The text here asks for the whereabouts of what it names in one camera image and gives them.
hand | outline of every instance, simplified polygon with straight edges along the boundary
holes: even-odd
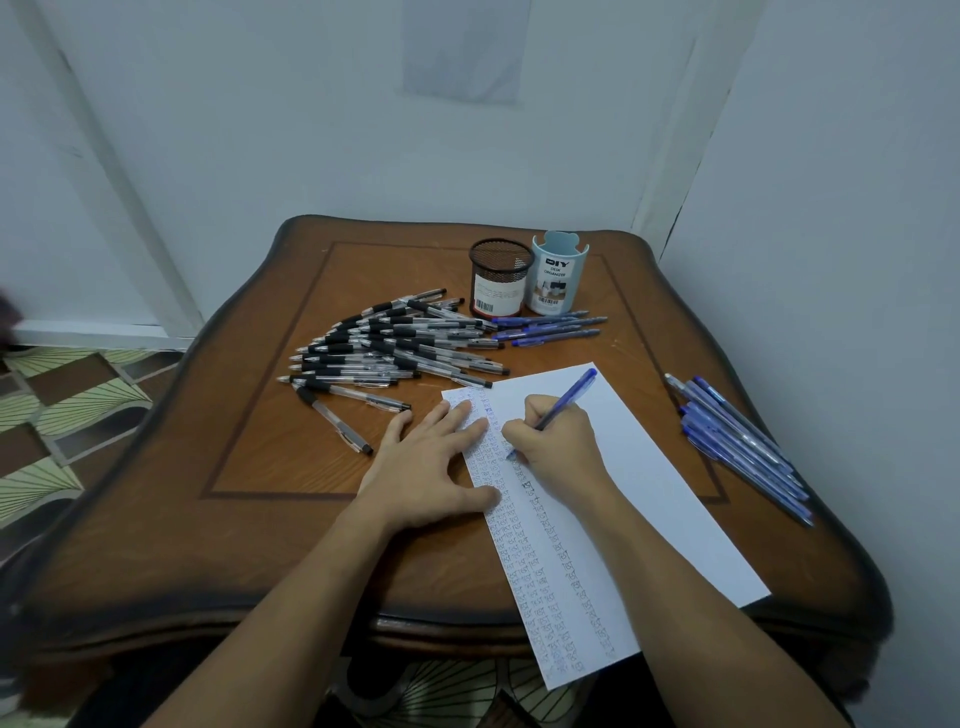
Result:
[[[496,488],[463,488],[446,472],[450,458],[473,445],[487,430],[487,419],[483,418],[456,431],[469,411],[469,401],[452,410],[449,402],[442,401],[402,440],[400,433],[413,413],[407,410],[396,415],[387,425],[380,452],[360,482],[354,504],[384,519],[392,533],[447,516],[493,508],[500,500]]]
[[[596,496],[619,493],[607,474],[590,418],[576,404],[564,408],[543,432],[534,429],[556,397],[530,395],[523,420],[503,425],[503,437],[526,458],[537,480],[574,513]]]

forearm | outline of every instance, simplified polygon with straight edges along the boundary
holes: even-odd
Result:
[[[812,680],[612,488],[581,518],[678,725],[844,726]]]
[[[148,728],[305,726],[390,539],[351,505],[147,722]]]

mesh pen holder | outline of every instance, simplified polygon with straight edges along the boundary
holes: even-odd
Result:
[[[513,316],[523,305],[533,252],[523,243],[488,237],[470,247],[470,310],[477,316]]]

blue pen holder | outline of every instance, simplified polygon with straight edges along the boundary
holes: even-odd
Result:
[[[577,250],[576,232],[548,231],[543,244],[534,235],[534,264],[527,275],[526,304],[544,316],[566,313],[573,306],[590,246]]]

person writing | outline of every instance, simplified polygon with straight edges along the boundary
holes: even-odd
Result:
[[[533,429],[555,398],[526,400],[503,436],[542,486],[580,519],[616,582],[673,720],[682,728],[846,726],[806,673],[707,582],[621,495],[587,413],[571,405]],[[491,486],[462,488],[450,458],[477,442],[458,431],[469,401],[438,404],[406,437],[412,415],[387,427],[356,500],[317,546],[147,720],[149,728],[310,725],[361,593],[404,528],[493,508]]]

